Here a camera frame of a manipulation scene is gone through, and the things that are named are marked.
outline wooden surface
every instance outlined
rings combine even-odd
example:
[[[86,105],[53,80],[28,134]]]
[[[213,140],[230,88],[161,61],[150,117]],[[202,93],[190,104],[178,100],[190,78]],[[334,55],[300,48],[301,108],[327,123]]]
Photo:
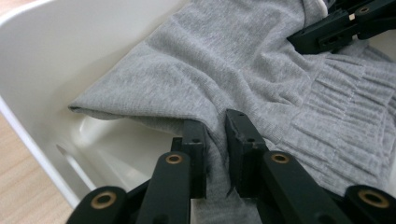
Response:
[[[0,0],[0,16],[34,0]],[[0,224],[65,223],[72,209],[0,114]]]

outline gray garment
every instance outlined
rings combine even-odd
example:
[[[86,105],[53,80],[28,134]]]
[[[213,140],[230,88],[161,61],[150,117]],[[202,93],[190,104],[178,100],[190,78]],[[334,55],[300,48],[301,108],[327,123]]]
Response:
[[[178,134],[183,119],[203,122],[207,200],[194,202],[203,223],[260,223],[253,201],[226,198],[227,108],[245,112],[271,150],[296,156],[322,187],[383,189],[394,157],[396,65],[362,41],[337,54],[298,54],[286,37],[324,16],[318,0],[192,1],[70,108]]]

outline white container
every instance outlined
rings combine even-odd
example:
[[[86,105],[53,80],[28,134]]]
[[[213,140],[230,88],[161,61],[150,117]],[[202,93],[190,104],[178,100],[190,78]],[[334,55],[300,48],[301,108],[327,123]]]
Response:
[[[72,206],[100,186],[135,188],[169,150],[170,134],[67,105],[186,2],[42,0],[0,18],[0,110]],[[396,59],[394,39],[375,45]]]

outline white basket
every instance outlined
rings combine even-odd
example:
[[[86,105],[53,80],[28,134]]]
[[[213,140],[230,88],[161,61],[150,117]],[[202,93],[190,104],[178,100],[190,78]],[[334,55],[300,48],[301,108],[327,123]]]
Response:
[[[1,112],[72,206],[103,185],[135,188],[169,150],[170,134],[67,105],[186,2],[42,0],[0,18]],[[375,45],[396,59],[394,39]]]

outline gray cloth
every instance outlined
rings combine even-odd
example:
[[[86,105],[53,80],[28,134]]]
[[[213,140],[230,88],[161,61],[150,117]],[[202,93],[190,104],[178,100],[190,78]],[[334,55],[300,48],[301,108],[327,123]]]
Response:
[[[134,47],[70,108],[210,136],[202,223],[260,223],[254,201],[228,198],[225,110],[245,112],[271,150],[296,156],[324,188],[383,189],[393,163],[396,66],[357,41],[337,54],[300,55],[286,39],[322,19],[319,0],[195,0]]]

